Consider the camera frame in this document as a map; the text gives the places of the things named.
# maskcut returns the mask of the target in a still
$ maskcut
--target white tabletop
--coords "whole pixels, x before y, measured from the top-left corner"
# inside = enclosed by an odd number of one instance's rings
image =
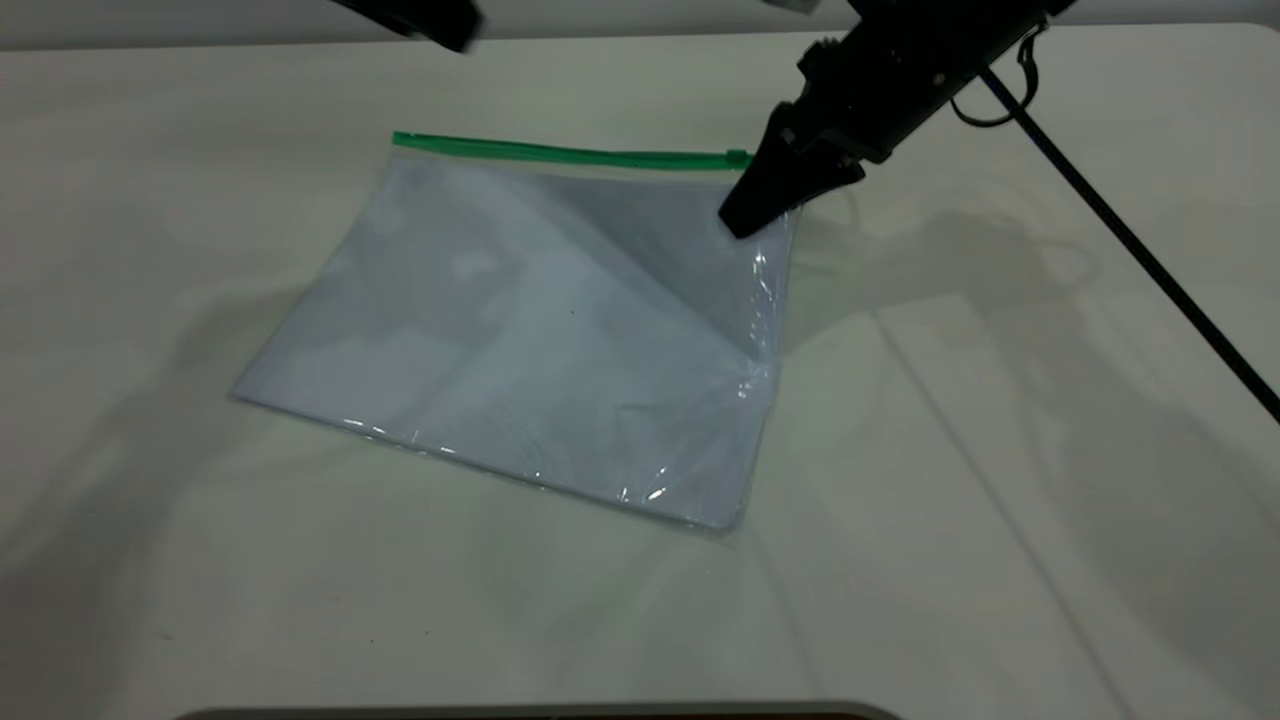
[[[0,54],[0,716],[1274,716],[1280,430],[1014,128],[805,211],[731,537],[227,400],[392,129],[754,147],[814,37]],[[1280,382],[1280,37],[1039,50],[1033,113]]]

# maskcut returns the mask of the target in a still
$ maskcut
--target plastic bag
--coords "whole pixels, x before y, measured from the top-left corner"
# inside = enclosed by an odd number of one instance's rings
[[[603,179],[399,152],[232,393],[726,529],[776,393],[792,220],[733,240],[721,174]]]

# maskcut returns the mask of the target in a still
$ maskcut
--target black cable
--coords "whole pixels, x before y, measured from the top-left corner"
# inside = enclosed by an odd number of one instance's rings
[[[1036,38],[1047,29],[1048,23],[1042,22],[1027,33],[1027,36],[1023,37],[1023,42],[1018,46],[1018,64],[1023,68],[1023,74],[1027,76],[1027,94],[1023,95],[1023,99],[1018,102],[1023,110],[1030,106],[1032,100],[1036,100],[1036,92],[1039,91],[1039,68],[1036,67]],[[956,104],[955,97],[951,97],[951,109],[955,111],[957,118],[965,122],[965,124],[970,124],[975,128],[998,128],[1000,126],[1014,119],[1012,113],[992,120],[966,115],[964,110],[960,109],[960,105]]]
[[[1071,161],[1062,155],[1062,151],[1053,145],[1053,141],[1044,135],[1044,131],[1042,131],[1041,127],[1036,124],[1036,120],[1027,114],[1027,110],[1019,105],[1014,94],[1005,87],[1005,83],[1000,82],[996,73],[991,72],[991,68],[983,68],[978,74],[982,78],[982,82],[987,83],[987,87],[996,94],[996,97],[1000,100],[1001,105],[1009,110],[1009,114],[1014,117],[1014,120],[1021,126],[1027,136],[1032,138],[1036,147],[1038,147],[1041,152],[1048,158],[1048,161],[1053,164],[1053,168],[1057,169],[1064,178],[1066,178],[1066,182],[1070,183],[1071,188],[1080,195],[1080,199],[1084,200],[1089,209],[1093,210],[1100,220],[1102,220],[1102,224],[1105,224],[1107,229],[1116,236],[1116,240],[1125,246],[1125,250],[1128,250],[1129,254],[1133,255],[1134,260],[1142,265],[1142,269],[1147,270],[1151,279],[1156,281],[1160,290],[1165,291],[1165,295],[1167,295],[1169,299],[1174,301],[1174,305],[1183,311],[1183,315],[1185,315],[1187,319],[1190,320],[1192,325],[1199,331],[1201,336],[1208,341],[1210,346],[1215,352],[1217,352],[1219,357],[1221,357],[1222,361],[1226,363],[1228,368],[1235,373],[1235,377],[1240,378],[1244,387],[1249,388],[1249,392],[1252,392],[1253,397],[1262,404],[1262,407],[1271,414],[1276,423],[1280,423],[1280,397],[1276,397],[1271,386],[1268,386],[1267,382],[1262,379],[1262,375],[1260,375],[1257,370],[1249,365],[1249,361],[1245,360],[1235,346],[1231,345],[1231,341],[1222,334],[1222,331],[1217,329],[1213,320],[1208,319],[1208,315],[1199,309],[1199,305],[1192,300],[1192,296],[1187,295],[1183,286],[1178,284],[1174,275],[1169,274],[1169,270],[1166,270],[1165,266],[1160,264],[1160,260],[1157,260],[1156,256],[1147,250],[1147,246],[1138,240],[1138,236],[1129,229],[1129,225],[1124,224],[1120,215],[1116,215],[1115,210],[1107,205],[1107,201],[1098,195],[1098,191],[1093,190],[1089,181],[1084,179],[1084,176],[1075,169],[1075,165],[1073,165]]]

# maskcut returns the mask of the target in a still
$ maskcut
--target green zipper seal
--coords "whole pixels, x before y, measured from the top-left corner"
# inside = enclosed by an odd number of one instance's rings
[[[397,132],[392,143],[457,158],[561,163],[567,165],[609,165],[613,168],[646,170],[745,170],[751,164],[751,154],[746,150],[727,150],[724,152],[612,152],[608,150],[556,147],[554,145],[449,137],[447,135],[421,135],[416,132]]]

